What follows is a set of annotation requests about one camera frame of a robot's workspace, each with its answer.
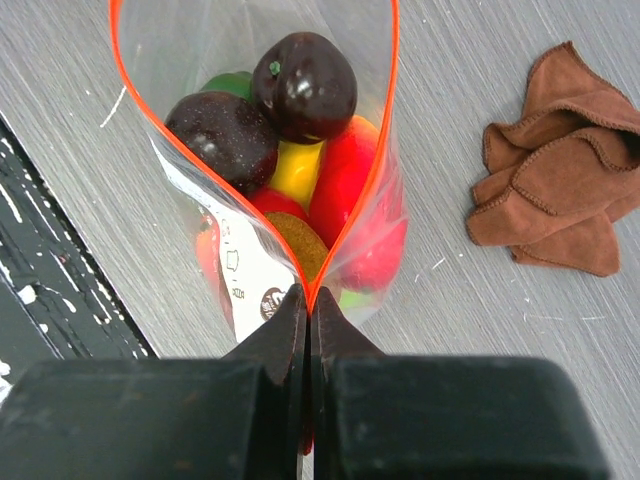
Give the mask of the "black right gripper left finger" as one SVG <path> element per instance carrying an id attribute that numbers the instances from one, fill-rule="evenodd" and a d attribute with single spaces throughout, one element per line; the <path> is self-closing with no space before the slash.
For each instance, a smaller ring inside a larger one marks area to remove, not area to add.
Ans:
<path id="1" fill-rule="evenodd" d="M 297 479 L 306 302 L 214 359 L 56 360 L 1 408 L 5 479 Z"/>

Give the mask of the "orange yellow fruit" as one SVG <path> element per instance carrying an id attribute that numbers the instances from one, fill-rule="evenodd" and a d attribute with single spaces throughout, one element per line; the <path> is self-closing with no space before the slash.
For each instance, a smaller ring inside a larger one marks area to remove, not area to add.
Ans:
<path id="1" fill-rule="evenodd" d="M 323 142 L 312 145 L 281 142 L 269 186 L 307 209 L 315 189 L 323 146 Z"/>

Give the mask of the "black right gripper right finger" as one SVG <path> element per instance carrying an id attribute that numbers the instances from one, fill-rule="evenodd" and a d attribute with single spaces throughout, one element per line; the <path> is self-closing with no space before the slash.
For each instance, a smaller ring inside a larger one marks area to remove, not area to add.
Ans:
<path id="1" fill-rule="evenodd" d="M 580 395 L 537 357 L 388 355 L 318 292 L 309 323 L 318 479 L 606 479 Z"/>

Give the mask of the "light green apple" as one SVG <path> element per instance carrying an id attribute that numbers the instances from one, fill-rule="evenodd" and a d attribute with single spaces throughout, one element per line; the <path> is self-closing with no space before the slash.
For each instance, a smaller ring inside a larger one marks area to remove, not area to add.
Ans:
<path id="1" fill-rule="evenodd" d="M 362 293 L 343 289 L 338 302 L 343 311 L 368 308 L 376 301 L 376 296 L 370 293 Z"/>

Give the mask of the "dark green lime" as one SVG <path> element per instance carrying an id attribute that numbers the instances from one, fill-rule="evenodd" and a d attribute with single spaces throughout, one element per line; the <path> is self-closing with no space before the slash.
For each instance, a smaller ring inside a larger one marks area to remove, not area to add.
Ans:
<path id="1" fill-rule="evenodd" d="M 223 91 L 251 102 L 251 80 L 252 74 L 247 71 L 222 73 L 208 80 L 201 91 Z"/>

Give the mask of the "clear zip top bag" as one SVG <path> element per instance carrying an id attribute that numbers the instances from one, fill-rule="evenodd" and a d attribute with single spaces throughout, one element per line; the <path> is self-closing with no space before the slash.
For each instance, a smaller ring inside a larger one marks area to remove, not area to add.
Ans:
<path id="1" fill-rule="evenodd" d="M 113 1 L 116 65 L 238 340 L 292 286 L 359 325 L 400 269 L 395 1 Z"/>

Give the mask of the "red tomato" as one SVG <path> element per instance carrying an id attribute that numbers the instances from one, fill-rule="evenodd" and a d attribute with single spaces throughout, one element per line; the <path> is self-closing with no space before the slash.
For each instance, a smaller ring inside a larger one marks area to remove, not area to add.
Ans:
<path id="1" fill-rule="evenodd" d="M 342 134 L 328 140 L 309 205 L 309 222 L 327 248 L 332 248 L 360 197 L 376 155 L 378 129 L 356 115 Z M 404 253 L 408 218 L 403 187 L 386 173 L 384 193 L 366 210 L 367 217 L 342 245 L 335 258 L 343 284 L 368 292 L 387 288 L 396 276 Z"/>

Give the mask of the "dark brown round fruit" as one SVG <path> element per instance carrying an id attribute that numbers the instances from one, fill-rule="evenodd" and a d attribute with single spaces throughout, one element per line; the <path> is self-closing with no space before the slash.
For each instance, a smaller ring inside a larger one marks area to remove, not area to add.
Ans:
<path id="1" fill-rule="evenodd" d="M 358 84 L 351 64 L 331 41 L 300 31 L 261 57 L 251 95 L 282 139 L 311 145 L 345 130 L 356 110 Z"/>

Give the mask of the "brown kiwi fruit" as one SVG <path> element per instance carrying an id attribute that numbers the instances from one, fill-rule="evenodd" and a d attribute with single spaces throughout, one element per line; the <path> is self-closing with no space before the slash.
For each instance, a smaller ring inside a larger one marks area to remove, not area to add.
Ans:
<path id="1" fill-rule="evenodd" d="M 304 220 L 292 214 L 268 212 L 265 216 L 290 247 L 304 279 L 313 282 L 328 255 L 324 242 Z"/>

